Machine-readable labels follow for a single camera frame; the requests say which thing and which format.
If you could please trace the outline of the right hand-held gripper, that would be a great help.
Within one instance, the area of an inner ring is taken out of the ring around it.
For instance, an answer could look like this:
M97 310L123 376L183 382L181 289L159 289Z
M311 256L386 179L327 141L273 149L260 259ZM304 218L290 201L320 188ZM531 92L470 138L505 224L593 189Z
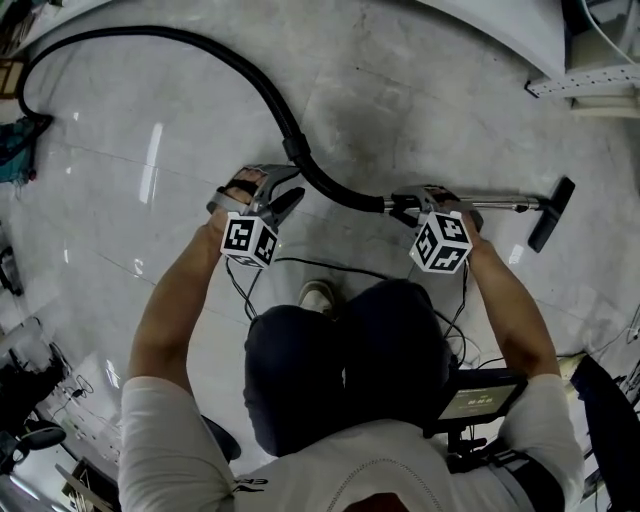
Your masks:
M403 186L391 194L393 201L423 201L423 185ZM405 226L415 229L416 238L409 251L416 266L426 273L456 273L473 247L465 224L466 215L480 232L484 219L475 209L462 210L444 206L435 211L421 212L419 208L394 206L388 215Z

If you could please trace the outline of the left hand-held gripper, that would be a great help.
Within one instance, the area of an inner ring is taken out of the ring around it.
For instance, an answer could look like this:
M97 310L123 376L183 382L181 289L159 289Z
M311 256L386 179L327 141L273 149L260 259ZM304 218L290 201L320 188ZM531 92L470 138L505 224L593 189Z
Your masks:
M215 226L222 231L220 252L238 265L264 269L268 267L278 245L277 229L298 206L305 195L296 187L270 200L281 183L297 177L294 165L264 164L259 169L266 178L249 204L242 204L214 192L207 210Z

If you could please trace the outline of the person's left forearm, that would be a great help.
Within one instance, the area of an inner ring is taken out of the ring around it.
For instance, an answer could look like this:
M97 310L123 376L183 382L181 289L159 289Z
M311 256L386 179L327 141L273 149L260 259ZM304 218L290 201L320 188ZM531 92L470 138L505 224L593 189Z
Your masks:
M209 220L155 286L136 330L129 376L155 377L191 392L190 340L221 257L224 222Z

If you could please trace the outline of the black vacuum floor nozzle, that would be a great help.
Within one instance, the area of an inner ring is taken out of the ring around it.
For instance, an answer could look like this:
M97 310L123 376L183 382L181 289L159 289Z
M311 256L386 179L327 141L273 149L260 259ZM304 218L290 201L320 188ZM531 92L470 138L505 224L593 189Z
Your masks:
M538 219L528 239L528 246L536 253L540 253L551 234L557 227L573 193L575 183L568 177L562 177L550 198L539 200Z

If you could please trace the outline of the red vacuum cleaner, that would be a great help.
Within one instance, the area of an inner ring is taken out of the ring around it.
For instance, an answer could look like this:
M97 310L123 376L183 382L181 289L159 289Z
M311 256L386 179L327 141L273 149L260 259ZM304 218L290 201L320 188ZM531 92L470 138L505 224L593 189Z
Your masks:
M0 124L0 183L22 186L36 179L33 167L36 141L52 121L52 116L45 115Z

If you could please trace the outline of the person's left hand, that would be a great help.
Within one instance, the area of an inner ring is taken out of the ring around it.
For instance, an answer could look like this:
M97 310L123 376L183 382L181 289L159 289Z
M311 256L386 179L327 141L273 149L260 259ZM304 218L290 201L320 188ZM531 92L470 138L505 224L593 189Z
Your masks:
M267 175L256 167L244 167L224 186L216 192L242 204L249 204Z

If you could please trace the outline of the person's left shoe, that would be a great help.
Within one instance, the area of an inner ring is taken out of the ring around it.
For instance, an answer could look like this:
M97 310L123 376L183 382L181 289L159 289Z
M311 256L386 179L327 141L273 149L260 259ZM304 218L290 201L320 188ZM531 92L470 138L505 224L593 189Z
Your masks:
M298 306L334 319L336 300L332 287L324 280L306 282L300 291Z

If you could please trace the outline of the person's shoe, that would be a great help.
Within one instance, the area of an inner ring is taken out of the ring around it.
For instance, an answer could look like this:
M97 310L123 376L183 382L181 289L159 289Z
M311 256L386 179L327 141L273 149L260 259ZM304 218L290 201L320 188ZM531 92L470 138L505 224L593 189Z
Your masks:
M298 306L334 319L336 300L332 287L324 280L306 282L300 291Z
M585 356L585 352L558 355L559 372L563 381L569 382L571 380Z

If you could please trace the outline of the person's dark trousers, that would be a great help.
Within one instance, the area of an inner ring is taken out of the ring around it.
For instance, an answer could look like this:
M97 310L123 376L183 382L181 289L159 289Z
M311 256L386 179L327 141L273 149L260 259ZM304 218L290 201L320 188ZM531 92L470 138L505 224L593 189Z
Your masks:
M252 321L245 352L245 405L276 457L370 421L424 426L453 363L426 289L403 279L368 288L336 318L272 307Z

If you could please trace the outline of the white metal shelving unit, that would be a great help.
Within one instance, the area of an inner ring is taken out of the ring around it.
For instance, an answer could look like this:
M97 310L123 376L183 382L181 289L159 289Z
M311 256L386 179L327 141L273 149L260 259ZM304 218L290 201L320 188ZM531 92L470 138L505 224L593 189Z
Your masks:
M17 50L160 26L217 41L275 80L289 68L359 65L453 100L496 81L502 52L528 70L529 95L572 102L640 91L640 3L633 12L622 51L621 22L568 36L561 0L72 0L40 8Z

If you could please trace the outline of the black round stool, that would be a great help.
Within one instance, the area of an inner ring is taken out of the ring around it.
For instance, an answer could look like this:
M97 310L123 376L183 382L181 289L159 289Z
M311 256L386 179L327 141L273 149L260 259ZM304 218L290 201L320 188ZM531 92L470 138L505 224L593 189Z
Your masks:
M242 455L242 449L237 440L227 430L208 417L202 415L202 419L221 449L226 462L229 463L239 459Z

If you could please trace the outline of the person's white shirt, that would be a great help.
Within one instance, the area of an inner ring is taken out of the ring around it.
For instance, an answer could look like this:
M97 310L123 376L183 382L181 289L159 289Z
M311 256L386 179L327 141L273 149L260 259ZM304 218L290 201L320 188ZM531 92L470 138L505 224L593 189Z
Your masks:
M378 493L397 496L409 512L533 512L504 470L453 474L440 444L399 421L346 429L237 477L177 385L130 380L122 413L123 512L344 512Z

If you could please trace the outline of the black equipment clutter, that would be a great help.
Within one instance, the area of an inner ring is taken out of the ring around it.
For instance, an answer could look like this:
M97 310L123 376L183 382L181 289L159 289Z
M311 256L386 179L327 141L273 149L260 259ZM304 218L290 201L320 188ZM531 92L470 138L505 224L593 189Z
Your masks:
M69 367L59 347L49 344L49 365L27 370L10 349L0 367L0 475L9 475L31 452L61 444L67 437L57 423L31 419L44 401L69 375Z

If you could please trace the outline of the black chair frame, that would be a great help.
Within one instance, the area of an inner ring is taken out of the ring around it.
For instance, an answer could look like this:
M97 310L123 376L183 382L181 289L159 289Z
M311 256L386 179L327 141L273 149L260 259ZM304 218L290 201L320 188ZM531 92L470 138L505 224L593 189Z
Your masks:
M11 246L7 246L0 251L0 284L14 296L20 297L24 293Z

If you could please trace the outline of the wooden frame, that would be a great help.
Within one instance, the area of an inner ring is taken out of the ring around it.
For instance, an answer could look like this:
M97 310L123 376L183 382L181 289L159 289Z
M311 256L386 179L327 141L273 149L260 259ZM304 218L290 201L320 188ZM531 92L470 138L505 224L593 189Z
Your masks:
M76 512L122 512L116 481L88 459L81 458L71 470L54 465L64 479L62 493Z

